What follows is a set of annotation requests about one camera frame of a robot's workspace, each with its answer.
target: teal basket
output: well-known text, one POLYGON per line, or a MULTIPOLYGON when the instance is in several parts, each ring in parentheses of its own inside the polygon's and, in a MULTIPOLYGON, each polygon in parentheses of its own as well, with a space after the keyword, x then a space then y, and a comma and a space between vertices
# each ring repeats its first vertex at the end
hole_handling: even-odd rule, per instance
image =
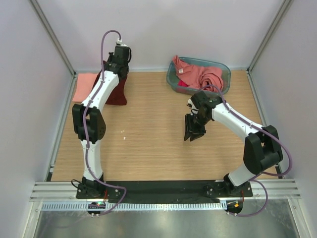
MULTIPOLYGON (((202 59, 194 59, 194 58, 189 58, 189 57, 179 57, 179 58, 182 61, 184 61, 186 63, 189 63, 189 64, 194 64, 194 65, 204 66, 204 67, 213 66, 213 67, 221 68, 222 69, 221 78, 223 80, 222 93, 226 94, 229 91, 231 71, 224 64, 217 63, 217 62, 212 62, 212 61, 207 61, 207 60, 202 60, 202 59)), ((166 80, 167 80, 168 84, 171 86, 171 88, 177 93, 194 95, 198 91, 198 89, 178 86, 178 83, 179 83, 180 79, 176 75, 176 69, 175 69, 175 65, 174 65, 173 61, 169 65, 169 68, 168 68, 168 71, 167 71, 167 74, 166 74, 166 80)), ((219 95, 216 92, 210 92, 210 91, 206 91, 206 90, 205 90, 205 93, 209 97, 215 97, 215 96, 219 95)))

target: wall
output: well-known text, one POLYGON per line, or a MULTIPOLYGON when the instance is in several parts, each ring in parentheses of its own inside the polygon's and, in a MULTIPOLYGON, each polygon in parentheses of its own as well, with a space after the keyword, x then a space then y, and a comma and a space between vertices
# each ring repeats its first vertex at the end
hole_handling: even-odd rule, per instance
MULTIPOLYGON (((132 69, 195 57, 247 68, 282 0, 38 0, 76 70, 100 70, 105 31, 121 32, 132 69)), ((113 51, 112 35, 105 52, 113 51)))
MULTIPOLYGON (((294 168, 290 176, 296 180, 315 227, 316 12, 317 1, 294 1, 253 70, 265 118, 278 128, 291 150, 294 168)), ((286 159, 283 166, 288 166, 286 159)))
POLYGON ((70 74, 26 0, 0 8, 0 237, 22 237, 44 181, 70 74))

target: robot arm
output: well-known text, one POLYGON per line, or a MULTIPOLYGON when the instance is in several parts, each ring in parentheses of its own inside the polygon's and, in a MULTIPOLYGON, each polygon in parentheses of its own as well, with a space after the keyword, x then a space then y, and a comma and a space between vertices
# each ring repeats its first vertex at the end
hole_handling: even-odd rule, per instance
MULTIPOLYGON (((106 123, 103 119, 102 111, 113 89, 119 84, 121 80, 126 79, 129 72, 128 63, 130 60, 131 49, 127 45, 117 44, 115 46, 114 53, 109 53, 108 60, 106 63, 104 63, 105 77, 102 78, 101 74, 90 95, 83 101, 82 104, 75 104, 72 108, 74 130, 75 133, 78 134, 78 138, 81 140, 85 154, 87 141, 84 131, 83 113, 90 99, 96 94, 94 100, 89 105, 86 118, 89 141, 91 143, 88 149, 88 161, 94 175, 102 181, 103 171, 100 162, 100 145, 101 140, 106 133, 106 123)), ((85 170, 82 179, 83 184, 86 187, 99 186, 99 184, 96 183, 92 175, 89 173, 85 160, 84 162, 85 170)))
POLYGON ((210 99, 204 91, 193 95, 188 100, 188 106, 191 107, 191 113, 185 116, 184 140, 190 138, 190 141, 193 141, 202 137, 206 133, 205 125, 213 120, 222 123, 245 142, 243 163, 224 177, 228 190, 237 189, 283 159, 280 145, 250 125, 262 128, 278 138, 277 130, 273 126, 263 127, 254 123, 227 104, 228 110, 221 97, 210 99), (241 116, 249 125, 237 119, 231 112, 241 116))

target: gray floor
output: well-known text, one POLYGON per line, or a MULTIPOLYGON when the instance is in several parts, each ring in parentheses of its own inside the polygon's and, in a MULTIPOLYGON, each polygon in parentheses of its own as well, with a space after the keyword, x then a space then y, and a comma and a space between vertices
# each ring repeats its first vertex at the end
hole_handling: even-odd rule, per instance
MULTIPOLYGON (((262 204, 263 201, 245 201, 243 214, 259 210, 262 204)), ((114 212, 99 218, 85 218, 86 214, 41 212, 34 237, 299 238, 287 200, 270 200, 262 213, 251 218, 228 216, 219 210, 114 212)))

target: wooden tabletop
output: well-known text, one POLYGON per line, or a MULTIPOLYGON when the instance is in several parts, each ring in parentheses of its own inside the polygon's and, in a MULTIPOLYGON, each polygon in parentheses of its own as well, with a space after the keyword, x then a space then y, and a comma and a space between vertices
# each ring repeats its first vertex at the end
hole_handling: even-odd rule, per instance
MULTIPOLYGON (((101 162, 106 180, 222 179, 242 163, 244 143, 219 122, 210 121, 202 138, 184 141, 190 96, 174 92, 165 78, 166 72, 131 72, 125 84, 127 105, 105 105, 107 131, 101 162)), ((232 72, 225 98, 235 110, 261 123, 245 71, 232 72)), ((81 180, 83 176, 83 149, 74 133, 72 106, 53 181, 81 180)))

